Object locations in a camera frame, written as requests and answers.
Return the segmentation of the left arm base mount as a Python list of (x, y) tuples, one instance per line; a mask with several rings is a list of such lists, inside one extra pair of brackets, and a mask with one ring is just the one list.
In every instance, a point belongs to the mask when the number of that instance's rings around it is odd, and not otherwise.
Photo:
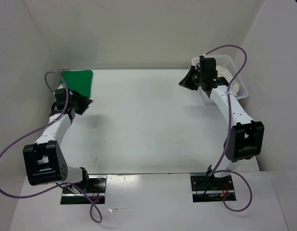
[[(79, 186), (84, 193), (96, 204), (105, 204), (106, 175), (89, 175), (86, 186)], [(90, 204), (87, 198), (74, 186), (66, 185), (62, 190), (61, 205)]]

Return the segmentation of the green t shirt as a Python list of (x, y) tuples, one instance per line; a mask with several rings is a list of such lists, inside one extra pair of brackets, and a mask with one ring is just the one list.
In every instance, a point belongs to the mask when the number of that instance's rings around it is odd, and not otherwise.
[(70, 90), (75, 90), (81, 95), (90, 98), (93, 72), (91, 70), (63, 71), (62, 77)]

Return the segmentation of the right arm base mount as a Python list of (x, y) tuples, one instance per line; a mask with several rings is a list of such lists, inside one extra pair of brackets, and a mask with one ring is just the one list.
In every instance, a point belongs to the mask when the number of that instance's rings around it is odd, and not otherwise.
[(192, 198), (194, 203), (236, 201), (232, 177), (211, 179), (206, 173), (190, 175)]

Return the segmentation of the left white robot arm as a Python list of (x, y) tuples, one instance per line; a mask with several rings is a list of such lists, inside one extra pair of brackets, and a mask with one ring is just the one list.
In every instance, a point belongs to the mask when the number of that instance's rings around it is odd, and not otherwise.
[(65, 161), (60, 144), (71, 126), (76, 114), (82, 115), (93, 102), (75, 90), (69, 91), (66, 110), (66, 92), (55, 91), (56, 101), (51, 107), (51, 123), (33, 144), (23, 148), (28, 181), (31, 185), (71, 182), (79, 192), (89, 190), (91, 181), (84, 167), (69, 167)]

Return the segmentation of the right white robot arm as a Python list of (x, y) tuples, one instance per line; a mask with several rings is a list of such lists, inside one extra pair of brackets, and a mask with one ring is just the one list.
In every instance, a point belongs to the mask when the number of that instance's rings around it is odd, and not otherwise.
[(189, 90), (203, 90), (228, 123), (222, 155), (206, 172), (206, 185), (210, 189), (217, 189), (242, 161), (260, 154), (264, 124), (245, 112), (233, 95), (230, 82), (225, 77), (217, 76), (216, 66), (191, 66), (179, 85)]

